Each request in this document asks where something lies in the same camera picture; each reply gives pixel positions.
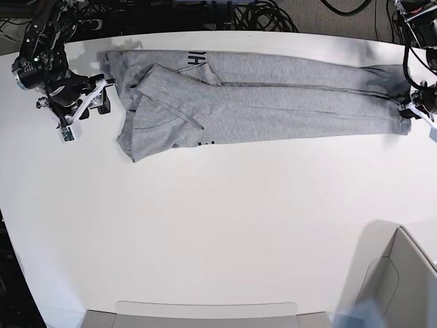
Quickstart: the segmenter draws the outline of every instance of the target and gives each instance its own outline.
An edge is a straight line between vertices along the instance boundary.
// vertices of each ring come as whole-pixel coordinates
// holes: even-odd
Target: white table
[[[96,74],[97,54],[109,49],[242,51],[351,66],[403,57],[403,47],[381,42],[236,31],[66,47],[80,74]],[[86,309],[114,312],[117,301],[343,310],[399,224],[412,226],[437,259],[437,145],[424,122],[413,122],[407,137],[202,146],[132,164],[115,142],[124,121],[115,92],[111,114],[92,112],[82,139],[62,144],[35,109],[39,95],[9,74],[14,58],[0,57],[0,208],[52,325],[73,327]],[[413,56],[410,68],[417,81],[430,78]]]

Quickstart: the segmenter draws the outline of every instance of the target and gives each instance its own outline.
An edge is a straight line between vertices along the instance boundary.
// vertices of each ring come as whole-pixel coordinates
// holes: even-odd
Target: white tabletop
[[[403,47],[331,36],[188,32],[66,47],[71,69],[99,72],[109,49],[242,51],[351,66],[400,64]],[[82,122],[62,144],[0,57],[0,208],[49,322],[58,310],[114,312],[118,301],[353,305],[399,224],[437,259],[437,145],[370,135],[175,149],[131,163],[115,139],[124,110]],[[414,58],[413,77],[430,77]]]

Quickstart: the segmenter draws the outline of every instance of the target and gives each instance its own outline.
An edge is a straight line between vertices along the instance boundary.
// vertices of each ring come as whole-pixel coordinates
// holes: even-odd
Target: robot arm
[[[22,89],[35,89],[45,95],[37,107],[51,111],[63,141],[77,139],[81,134],[79,120],[89,117],[89,109],[98,108],[100,114],[111,111],[105,88],[114,81],[106,81],[103,74],[77,75],[68,67],[64,44],[76,30],[79,4],[75,0],[40,1],[19,57],[12,65]],[[85,100],[81,99],[83,95],[87,96]]]

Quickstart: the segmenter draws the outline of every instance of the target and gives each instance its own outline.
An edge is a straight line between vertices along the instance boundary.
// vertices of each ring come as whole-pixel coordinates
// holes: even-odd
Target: gray garment
[[[202,144],[410,130],[397,110],[409,90],[400,66],[181,51],[111,51],[107,63],[126,108],[118,142],[134,161]]]

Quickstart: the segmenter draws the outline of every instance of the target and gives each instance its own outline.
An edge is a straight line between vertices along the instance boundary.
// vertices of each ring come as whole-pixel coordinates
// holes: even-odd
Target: gray sweatpants
[[[111,51],[133,161],[203,144],[395,133],[410,89],[401,66],[353,68],[244,53]]]

